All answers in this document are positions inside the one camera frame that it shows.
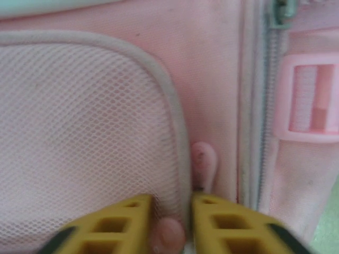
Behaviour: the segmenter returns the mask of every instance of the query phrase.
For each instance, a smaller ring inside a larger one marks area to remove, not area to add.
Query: white mesh fabric
[[[36,248],[140,193],[155,195],[157,216],[186,219],[180,105],[140,49],[89,33],[0,33],[0,105],[0,252]]]

